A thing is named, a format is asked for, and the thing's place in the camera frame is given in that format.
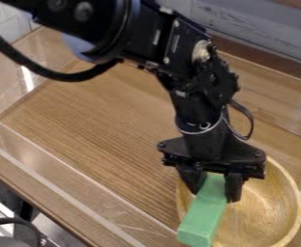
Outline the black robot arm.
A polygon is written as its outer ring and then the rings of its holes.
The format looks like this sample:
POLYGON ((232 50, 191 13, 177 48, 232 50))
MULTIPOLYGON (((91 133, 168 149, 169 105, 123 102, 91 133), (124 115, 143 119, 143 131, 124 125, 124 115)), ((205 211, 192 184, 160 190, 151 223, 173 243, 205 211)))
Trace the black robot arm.
POLYGON ((231 124, 241 110, 239 75, 220 58, 207 29, 156 0, 0 0, 61 32, 75 54, 93 67, 64 74, 44 68, 0 38, 1 52, 35 73, 81 82, 129 61, 149 71, 169 93, 180 137, 159 144, 165 165, 176 168, 191 192, 209 173, 224 177, 224 196, 235 203, 252 178, 264 178, 264 151, 231 124))

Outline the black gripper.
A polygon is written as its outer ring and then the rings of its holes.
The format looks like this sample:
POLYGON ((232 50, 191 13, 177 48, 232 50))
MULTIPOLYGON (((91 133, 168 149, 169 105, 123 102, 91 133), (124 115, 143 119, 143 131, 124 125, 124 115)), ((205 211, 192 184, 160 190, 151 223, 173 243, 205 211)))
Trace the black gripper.
POLYGON ((223 175, 227 201, 237 202, 245 179, 266 178, 266 152, 236 136, 224 117, 213 123, 175 120, 180 136, 157 145, 164 164, 177 170, 193 194, 205 183, 207 173, 223 175))

